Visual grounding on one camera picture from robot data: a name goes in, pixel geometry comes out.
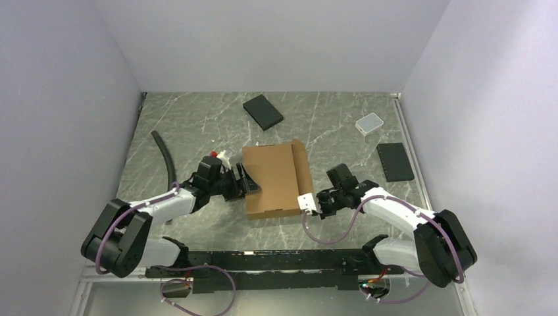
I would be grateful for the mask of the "brown cardboard box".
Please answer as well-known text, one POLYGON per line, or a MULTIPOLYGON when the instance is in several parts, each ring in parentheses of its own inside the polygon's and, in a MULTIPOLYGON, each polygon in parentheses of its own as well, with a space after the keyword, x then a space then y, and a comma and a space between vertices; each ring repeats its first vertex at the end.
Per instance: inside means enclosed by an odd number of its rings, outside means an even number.
POLYGON ((297 216, 298 197, 313 193, 313 182, 305 145, 290 143, 244 147, 243 165, 260 190, 247 194, 250 221, 297 216))

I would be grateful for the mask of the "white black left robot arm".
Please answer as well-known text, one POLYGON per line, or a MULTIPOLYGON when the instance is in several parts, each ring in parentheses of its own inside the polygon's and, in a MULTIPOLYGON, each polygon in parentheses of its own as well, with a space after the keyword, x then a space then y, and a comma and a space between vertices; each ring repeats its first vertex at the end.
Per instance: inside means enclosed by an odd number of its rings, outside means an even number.
POLYGON ((140 201, 108 202, 80 253, 94 263, 100 275, 124 278, 138 267, 156 267, 181 276, 191 265, 189 248, 169 237, 150 239, 153 228, 201 210, 213 196, 232 201, 260 189, 242 163, 227 169, 222 159, 205 156, 189 179, 182 183, 173 180, 163 194, 140 201))

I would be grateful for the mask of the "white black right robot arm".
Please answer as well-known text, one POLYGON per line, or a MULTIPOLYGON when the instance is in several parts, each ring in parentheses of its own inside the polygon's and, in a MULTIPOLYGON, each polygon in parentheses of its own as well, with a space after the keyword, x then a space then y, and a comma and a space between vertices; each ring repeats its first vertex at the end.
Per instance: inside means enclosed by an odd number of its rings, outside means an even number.
POLYGON ((313 215, 325 219, 350 208, 356 214, 382 219, 407 236, 405 240, 377 237, 365 246, 367 252, 362 258, 368 272, 379 273, 387 265, 396 265, 444 288, 451 282, 463 282, 465 271, 478 261, 452 211, 423 209, 395 197, 375 182, 360 182, 344 163, 326 174, 332 187, 317 194, 319 208, 313 215))

